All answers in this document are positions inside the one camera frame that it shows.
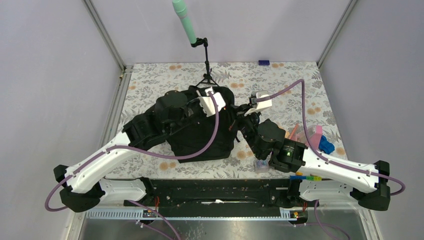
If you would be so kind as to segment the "black student backpack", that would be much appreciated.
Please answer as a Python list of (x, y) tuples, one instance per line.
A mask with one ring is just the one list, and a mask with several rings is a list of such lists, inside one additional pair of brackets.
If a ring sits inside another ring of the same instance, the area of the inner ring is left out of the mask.
[(212, 88), (221, 93), (226, 106), (218, 111), (215, 105), (215, 115), (210, 117), (204, 113), (196, 93), (206, 87), (190, 86), (183, 91), (168, 91), (157, 98), (151, 110), (158, 135), (150, 145), (168, 143), (174, 156), (185, 157), (180, 163), (227, 158), (237, 135), (237, 131), (230, 131), (235, 97), (227, 87)]

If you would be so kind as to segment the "clear box of clips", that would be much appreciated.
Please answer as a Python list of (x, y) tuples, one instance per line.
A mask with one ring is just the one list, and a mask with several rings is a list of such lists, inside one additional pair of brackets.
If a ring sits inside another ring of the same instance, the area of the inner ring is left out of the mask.
[(268, 160), (255, 159), (253, 162), (254, 172), (257, 174), (267, 173), (270, 170)]

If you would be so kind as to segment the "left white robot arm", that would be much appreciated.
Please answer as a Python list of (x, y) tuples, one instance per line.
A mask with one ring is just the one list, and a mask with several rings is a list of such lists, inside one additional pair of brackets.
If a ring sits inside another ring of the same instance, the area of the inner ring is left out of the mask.
[(137, 153), (164, 158), (164, 154), (152, 152), (151, 148), (185, 128), (212, 119), (212, 132), (204, 144), (170, 158), (187, 160), (202, 155), (217, 137), (220, 111), (225, 106), (222, 94), (211, 87), (204, 93), (197, 93), (193, 99), (188, 99), (183, 92), (168, 92), (157, 99), (152, 111), (134, 117), (91, 156), (72, 166), (56, 166), (53, 172), (57, 184), (46, 197), (45, 209), (55, 211), (50, 206), (54, 193), (59, 193), (63, 210), (76, 213), (90, 210), (100, 203), (139, 201), (144, 206), (152, 204), (155, 192), (141, 179), (111, 180), (106, 179), (106, 175)]

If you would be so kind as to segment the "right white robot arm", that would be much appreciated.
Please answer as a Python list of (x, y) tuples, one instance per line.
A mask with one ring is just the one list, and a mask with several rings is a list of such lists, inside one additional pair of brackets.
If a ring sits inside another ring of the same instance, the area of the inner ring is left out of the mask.
[(382, 174), (390, 172), (388, 162), (358, 163), (314, 152), (304, 143), (285, 138), (286, 132), (270, 119), (260, 122), (260, 113), (250, 104), (231, 107), (235, 114), (231, 127), (241, 132), (257, 160), (283, 173), (302, 172), (346, 184), (347, 198), (363, 207), (386, 211), (391, 201), (390, 187)]

